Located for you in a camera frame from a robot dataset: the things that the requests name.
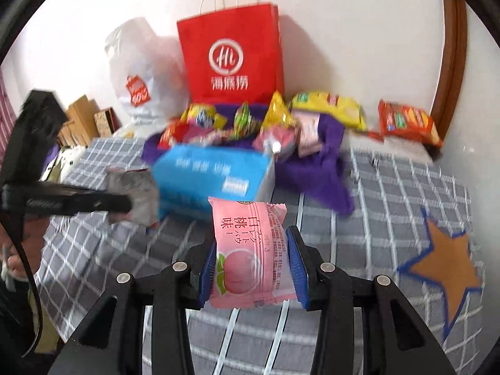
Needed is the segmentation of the grey white snack packet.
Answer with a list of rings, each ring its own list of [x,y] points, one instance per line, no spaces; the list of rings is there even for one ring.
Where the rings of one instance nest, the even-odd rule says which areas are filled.
[[[131,201],[128,212],[109,212],[110,224],[127,221],[152,228],[159,222],[159,190],[148,168],[124,170],[108,167],[105,177],[108,193],[127,195]]]

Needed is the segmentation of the pink peach snack packet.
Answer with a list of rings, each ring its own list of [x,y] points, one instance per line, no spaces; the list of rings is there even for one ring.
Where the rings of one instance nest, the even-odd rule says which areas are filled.
[[[253,308],[294,300],[283,228],[287,206],[215,197],[208,201],[217,251],[212,307]]]

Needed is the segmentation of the yellow magenta chips bag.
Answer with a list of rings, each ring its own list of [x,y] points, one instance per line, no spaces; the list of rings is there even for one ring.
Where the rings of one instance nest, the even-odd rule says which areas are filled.
[[[193,103],[181,115],[181,122],[205,129],[222,130],[227,123],[227,118],[218,113],[213,105]]]

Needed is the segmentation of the large pink snack bag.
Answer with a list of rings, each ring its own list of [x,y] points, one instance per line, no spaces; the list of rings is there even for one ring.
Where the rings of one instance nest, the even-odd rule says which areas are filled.
[[[319,114],[294,111],[295,124],[272,124],[262,127],[252,147],[275,160],[286,160],[292,155],[300,158],[318,153],[323,142],[319,138]]]

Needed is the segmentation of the cardboard boxes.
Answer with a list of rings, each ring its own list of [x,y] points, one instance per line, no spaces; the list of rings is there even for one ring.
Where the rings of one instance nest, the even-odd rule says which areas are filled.
[[[83,95],[65,111],[68,121],[58,135],[63,147],[89,147],[96,138],[109,138],[119,129],[113,109],[101,109],[94,99]]]

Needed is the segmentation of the grey checked blanket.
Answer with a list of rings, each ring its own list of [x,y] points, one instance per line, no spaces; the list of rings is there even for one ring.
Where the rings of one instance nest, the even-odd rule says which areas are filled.
[[[446,327],[443,292],[401,275],[398,269],[431,242],[425,216],[449,234],[470,230],[468,191],[439,167],[376,152],[348,150],[346,184],[354,204],[339,217],[313,198],[275,190],[287,206],[286,225],[345,272],[391,277],[442,345],[455,371],[472,374],[480,364],[482,297],[468,295]],[[68,339],[106,285],[119,273],[144,277],[183,258],[203,241],[206,225],[180,216],[158,228],[129,222],[109,225],[104,214],[56,217],[36,280],[43,306]],[[193,363],[199,374],[305,374],[312,360],[319,315],[295,301],[237,311],[206,306],[187,316]]]

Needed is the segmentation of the white Miniso plastic bag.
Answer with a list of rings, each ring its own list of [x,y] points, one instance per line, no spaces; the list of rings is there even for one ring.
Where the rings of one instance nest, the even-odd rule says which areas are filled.
[[[181,43],[160,37],[144,18],[126,21],[105,43],[110,79],[134,124],[160,124],[187,107],[189,91]]]

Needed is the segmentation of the red candy packet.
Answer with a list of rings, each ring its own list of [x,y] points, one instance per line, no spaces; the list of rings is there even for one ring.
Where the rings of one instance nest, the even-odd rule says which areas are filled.
[[[187,122],[176,120],[171,123],[159,139],[157,148],[168,151],[171,147],[181,143],[191,126]]]

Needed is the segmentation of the blue tissue pack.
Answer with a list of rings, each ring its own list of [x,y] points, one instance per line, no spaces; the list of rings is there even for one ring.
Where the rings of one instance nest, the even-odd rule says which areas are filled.
[[[275,189],[274,159],[237,147],[177,145],[151,167],[159,191],[158,216],[210,220],[208,202],[269,202]]]

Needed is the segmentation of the purple cloth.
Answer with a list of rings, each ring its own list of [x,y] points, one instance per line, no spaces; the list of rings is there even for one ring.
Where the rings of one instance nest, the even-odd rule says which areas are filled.
[[[217,113],[228,118],[228,126],[232,127],[237,104],[215,104]],[[255,118],[263,119],[267,105],[251,104],[250,113]],[[275,164],[276,186],[287,191],[304,193],[312,197],[324,207],[330,208],[340,216],[346,217],[354,210],[352,195],[344,184],[345,163],[341,155],[341,144],[345,127],[328,114],[319,115],[319,138],[322,149],[313,155],[299,157],[296,153],[287,160]],[[159,139],[163,132],[153,134],[146,139],[142,147],[142,160],[153,165],[165,151],[158,149]],[[252,148],[253,138],[244,138],[223,144],[223,147]]]

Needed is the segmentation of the fruit print table cover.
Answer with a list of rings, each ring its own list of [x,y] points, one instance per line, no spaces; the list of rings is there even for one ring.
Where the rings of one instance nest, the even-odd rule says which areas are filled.
[[[127,124],[114,132],[113,137],[146,139],[153,134],[162,133],[164,130],[164,124]],[[342,139],[341,150],[347,151],[350,149],[394,155],[420,163],[432,163],[431,156],[422,143],[397,137],[387,137],[380,141],[353,130],[347,130]]]

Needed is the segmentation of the red paper Haidilao bag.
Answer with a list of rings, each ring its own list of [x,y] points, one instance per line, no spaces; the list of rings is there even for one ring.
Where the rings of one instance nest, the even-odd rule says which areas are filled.
[[[278,6],[234,1],[177,22],[195,103],[268,104],[284,92]]]

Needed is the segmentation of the orange Lays chips bag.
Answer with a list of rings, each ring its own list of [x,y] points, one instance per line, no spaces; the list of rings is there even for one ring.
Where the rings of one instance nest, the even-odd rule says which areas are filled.
[[[395,136],[438,148],[443,146],[433,118],[423,109],[381,99],[378,112],[382,136]]]

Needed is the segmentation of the yellow Lays chips bag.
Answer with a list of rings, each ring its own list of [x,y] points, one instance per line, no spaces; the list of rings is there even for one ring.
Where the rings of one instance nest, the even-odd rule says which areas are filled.
[[[328,114],[350,129],[368,130],[362,106],[351,97],[330,92],[303,92],[295,95],[291,106],[294,110]]]

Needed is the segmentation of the yellow snack bag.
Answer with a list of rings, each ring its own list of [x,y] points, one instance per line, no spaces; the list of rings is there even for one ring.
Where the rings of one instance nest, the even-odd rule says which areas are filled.
[[[292,116],[287,104],[285,104],[280,92],[274,92],[268,106],[268,110],[263,118],[261,128],[263,130],[280,126],[295,129],[298,121]]]

